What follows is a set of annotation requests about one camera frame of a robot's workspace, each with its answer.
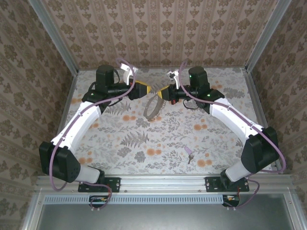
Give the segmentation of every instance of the floral tablecloth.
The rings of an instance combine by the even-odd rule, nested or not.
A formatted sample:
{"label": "floral tablecloth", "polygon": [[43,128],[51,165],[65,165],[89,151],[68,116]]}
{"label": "floral tablecloth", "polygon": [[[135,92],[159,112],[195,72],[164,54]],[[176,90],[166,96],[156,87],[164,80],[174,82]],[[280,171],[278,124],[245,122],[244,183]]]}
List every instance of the floral tablecloth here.
{"label": "floral tablecloth", "polygon": [[[257,121],[243,69],[205,70],[212,88],[222,92],[248,118]],[[152,93],[133,101],[124,98],[107,108],[91,125],[77,149],[75,155],[81,164],[102,169],[106,174],[203,174],[220,173],[239,160],[243,150],[241,141],[221,121],[201,109],[188,110],[182,101],[175,105],[164,102],[153,120],[143,116],[155,92],[173,83],[166,72],[167,69],[138,71],[137,79],[151,85]],[[183,76],[184,84],[188,84],[188,69]],[[67,122],[93,81],[94,70],[79,72]],[[157,97],[150,104],[149,114],[156,102]],[[193,101],[185,104],[196,106]],[[190,164],[185,146],[193,151]]]}

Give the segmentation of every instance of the floral wallpaper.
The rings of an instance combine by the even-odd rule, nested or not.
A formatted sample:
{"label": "floral wallpaper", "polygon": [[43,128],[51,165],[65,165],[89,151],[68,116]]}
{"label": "floral wallpaper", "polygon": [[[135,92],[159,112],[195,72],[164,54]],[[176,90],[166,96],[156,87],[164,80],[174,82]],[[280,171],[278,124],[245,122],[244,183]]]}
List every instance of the floral wallpaper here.
{"label": "floral wallpaper", "polygon": [[26,0],[0,1],[0,229],[19,229],[72,76]]}
{"label": "floral wallpaper", "polygon": [[243,66],[277,0],[42,0],[79,69]]}
{"label": "floral wallpaper", "polygon": [[[160,112],[150,120],[157,105],[156,92],[172,82],[168,69],[142,68],[137,79],[151,85],[145,97],[108,107],[89,128],[75,156],[81,164],[102,169],[106,174],[199,174],[220,173],[240,159],[243,145],[220,120],[201,109],[188,110],[183,101],[171,105],[164,101]],[[256,115],[241,68],[208,68],[211,87],[220,90],[233,105],[250,119]],[[188,69],[184,84],[189,83]],[[95,71],[80,71],[67,122],[73,117]],[[195,108],[192,101],[187,107]],[[193,159],[184,150],[192,150]]]}
{"label": "floral wallpaper", "polygon": [[307,1],[292,0],[252,71],[307,213]]}

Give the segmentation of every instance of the patterned wall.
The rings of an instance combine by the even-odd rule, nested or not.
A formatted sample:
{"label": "patterned wall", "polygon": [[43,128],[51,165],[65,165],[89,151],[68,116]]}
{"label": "patterned wall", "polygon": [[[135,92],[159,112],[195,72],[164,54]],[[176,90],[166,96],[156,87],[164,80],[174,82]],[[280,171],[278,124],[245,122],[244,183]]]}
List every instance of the patterned wall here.
{"label": "patterned wall", "polygon": [[0,1],[0,229],[18,229],[71,74],[26,0]]}
{"label": "patterned wall", "polygon": [[307,0],[293,0],[252,75],[307,211]]}
{"label": "patterned wall", "polygon": [[277,0],[43,0],[80,69],[243,66]]}

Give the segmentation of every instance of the key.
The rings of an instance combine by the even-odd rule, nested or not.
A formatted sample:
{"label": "key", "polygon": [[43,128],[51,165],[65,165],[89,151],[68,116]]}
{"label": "key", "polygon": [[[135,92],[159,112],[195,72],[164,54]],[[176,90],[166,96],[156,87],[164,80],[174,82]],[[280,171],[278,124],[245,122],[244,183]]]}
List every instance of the key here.
{"label": "key", "polygon": [[190,164],[191,160],[194,158],[194,155],[190,154],[189,155],[189,161],[188,161],[188,164]]}

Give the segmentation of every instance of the aluminum frame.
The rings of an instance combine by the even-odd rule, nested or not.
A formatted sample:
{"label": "aluminum frame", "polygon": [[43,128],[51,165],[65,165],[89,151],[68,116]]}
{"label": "aluminum frame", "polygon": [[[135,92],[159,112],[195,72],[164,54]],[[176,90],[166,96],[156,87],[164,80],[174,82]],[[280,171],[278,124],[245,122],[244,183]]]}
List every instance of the aluminum frame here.
{"label": "aluminum frame", "polygon": [[[196,175],[110,175],[121,178],[120,195],[217,195],[233,193],[207,193],[205,177],[219,176],[218,174]],[[260,183],[259,194],[283,194],[287,203],[287,209],[295,230],[307,229],[307,222],[303,214],[295,187],[292,184],[291,175],[259,173],[252,179]],[[62,180],[54,179],[55,185],[60,187]],[[60,192],[54,191],[50,186],[48,176],[39,176],[34,196],[28,209],[23,230],[36,230],[44,205],[46,195],[105,195],[106,193],[79,193],[79,183],[74,182]],[[257,185],[249,184],[250,191],[244,194],[252,194]]]}

